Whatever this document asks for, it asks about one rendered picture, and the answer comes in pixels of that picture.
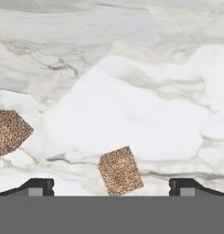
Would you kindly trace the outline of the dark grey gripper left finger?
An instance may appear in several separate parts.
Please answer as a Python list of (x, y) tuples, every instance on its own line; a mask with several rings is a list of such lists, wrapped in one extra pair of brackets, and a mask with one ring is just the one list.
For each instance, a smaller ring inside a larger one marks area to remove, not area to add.
[(0, 193), (0, 197), (53, 197), (53, 178), (30, 178), (22, 186)]

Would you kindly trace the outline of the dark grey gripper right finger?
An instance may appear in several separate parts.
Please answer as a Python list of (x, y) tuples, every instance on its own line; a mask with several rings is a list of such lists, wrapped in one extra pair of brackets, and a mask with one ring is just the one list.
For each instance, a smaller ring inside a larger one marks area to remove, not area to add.
[(224, 197), (223, 192), (204, 187), (193, 178), (171, 178), (169, 187), (169, 196), (171, 197)]

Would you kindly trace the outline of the brown sugar cube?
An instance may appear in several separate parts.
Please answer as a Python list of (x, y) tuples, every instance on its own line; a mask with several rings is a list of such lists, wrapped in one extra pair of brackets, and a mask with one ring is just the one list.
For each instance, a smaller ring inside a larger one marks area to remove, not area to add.
[(122, 196), (144, 186), (129, 146), (103, 154), (99, 162), (102, 180), (110, 196)]
[(14, 152), (34, 129), (14, 110), (0, 110), (0, 156)]

